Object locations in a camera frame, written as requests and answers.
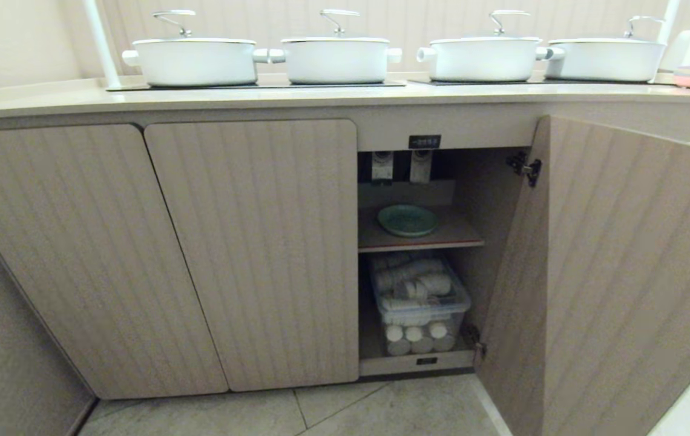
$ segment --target label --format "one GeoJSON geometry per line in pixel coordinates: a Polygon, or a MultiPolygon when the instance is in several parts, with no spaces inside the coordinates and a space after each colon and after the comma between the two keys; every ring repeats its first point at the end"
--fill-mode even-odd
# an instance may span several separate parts
{"type": "Polygon", "coordinates": [[[415,150],[412,152],[412,160],[409,161],[409,182],[426,184],[431,182],[431,150],[415,150]]]}
{"type": "Polygon", "coordinates": [[[372,181],[393,180],[393,152],[372,153],[372,181]]]}
{"type": "Polygon", "coordinates": [[[419,358],[416,365],[433,365],[439,358],[419,358]]]}
{"type": "Polygon", "coordinates": [[[409,149],[433,149],[439,148],[442,144],[442,135],[410,135],[409,136],[409,149]]]}

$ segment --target pot handle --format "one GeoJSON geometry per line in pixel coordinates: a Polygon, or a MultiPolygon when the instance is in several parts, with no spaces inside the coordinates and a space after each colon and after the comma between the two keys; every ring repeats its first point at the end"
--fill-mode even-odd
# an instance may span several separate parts
{"type": "Polygon", "coordinates": [[[340,25],[339,22],[334,20],[334,18],[330,17],[330,15],[332,15],[332,16],[361,16],[361,14],[359,14],[356,11],[345,11],[343,9],[323,9],[322,11],[320,11],[320,14],[325,19],[328,19],[333,25],[337,26],[337,28],[335,28],[335,30],[334,30],[334,34],[337,36],[342,36],[343,33],[345,33],[345,29],[342,27],[342,25],[340,25]]]}
{"type": "Polygon", "coordinates": [[[258,64],[279,64],[286,61],[286,53],[277,48],[259,48],[254,50],[254,62],[258,64]]]}
{"type": "Polygon", "coordinates": [[[560,47],[536,47],[537,61],[559,61],[566,57],[566,50],[560,47]]]}
{"type": "Polygon", "coordinates": [[[415,55],[415,60],[418,62],[430,62],[434,58],[436,58],[436,50],[428,47],[420,47],[415,55]]]}
{"type": "Polygon", "coordinates": [[[492,11],[491,13],[488,14],[489,17],[491,17],[491,20],[498,26],[496,30],[493,31],[494,35],[503,35],[506,33],[506,30],[504,30],[504,25],[501,23],[500,19],[497,19],[495,16],[530,16],[526,11],[517,11],[514,9],[498,9],[497,11],[492,11]]]}
{"type": "Polygon", "coordinates": [[[625,30],[625,38],[631,38],[633,36],[633,32],[635,31],[633,29],[633,22],[638,21],[639,19],[649,19],[653,22],[658,22],[660,25],[665,24],[665,20],[655,17],[655,16],[634,16],[632,19],[628,20],[628,29],[625,30]]]}
{"type": "Polygon", "coordinates": [[[389,58],[389,64],[398,64],[401,62],[401,49],[400,48],[389,48],[386,50],[387,57],[389,58]]]}
{"type": "Polygon", "coordinates": [[[122,52],[122,61],[130,67],[140,66],[140,57],[137,50],[124,50],[122,52]]]}
{"type": "Polygon", "coordinates": [[[163,21],[163,22],[167,22],[168,24],[178,25],[179,35],[181,35],[185,38],[192,36],[192,31],[185,28],[184,25],[179,23],[178,21],[173,21],[166,16],[195,16],[195,15],[197,15],[197,13],[194,11],[190,11],[189,9],[173,9],[171,11],[159,11],[159,12],[154,12],[151,14],[151,16],[155,17],[155,19],[158,19],[158,20],[163,21]]]}

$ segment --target cabinet hinge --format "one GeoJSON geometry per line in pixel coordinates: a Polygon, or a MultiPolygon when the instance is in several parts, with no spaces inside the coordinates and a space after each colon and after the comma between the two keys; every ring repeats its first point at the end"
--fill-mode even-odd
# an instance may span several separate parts
{"type": "Polygon", "coordinates": [[[462,333],[469,341],[469,344],[475,348],[475,359],[473,359],[472,365],[477,367],[478,363],[482,362],[488,355],[488,345],[483,344],[480,340],[480,329],[477,326],[465,325],[462,333]]]}
{"type": "Polygon", "coordinates": [[[517,176],[527,176],[528,186],[534,188],[539,180],[539,174],[541,174],[541,160],[536,159],[530,165],[527,165],[527,163],[528,154],[524,151],[506,158],[506,165],[511,166],[517,176]]]}

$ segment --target open cabinet door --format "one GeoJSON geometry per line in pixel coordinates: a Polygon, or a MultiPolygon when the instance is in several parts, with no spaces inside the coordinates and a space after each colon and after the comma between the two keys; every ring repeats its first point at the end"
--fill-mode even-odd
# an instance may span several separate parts
{"type": "Polygon", "coordinates": [[[535,186],[523,181],[495,280],[475,368],[514,436],[541,434],[547,325],[550,126],[539,124],[528,162],[542,161],[535,186]]]}
{"type": "Polygon", "coordinates": [[[690,144],[547,124],[544,434],[645,435],[690,383],[690,144]]]}
{"type": "Polygon", "coordinates": [[[649,433],[690,383],[690,144],[542,119],[478,358],[515,436],[649,433]]]}

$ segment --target green plate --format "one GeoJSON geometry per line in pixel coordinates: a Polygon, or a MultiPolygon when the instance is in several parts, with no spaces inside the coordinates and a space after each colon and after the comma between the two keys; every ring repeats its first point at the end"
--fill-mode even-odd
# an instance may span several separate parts
{"type": "Polygon", "coordinates": [[[439,225],[436,215],[423,207],[397,204],[381,209],[378,223],[389,234],[401,237],[422,237],[430,234],[439,225]]]}

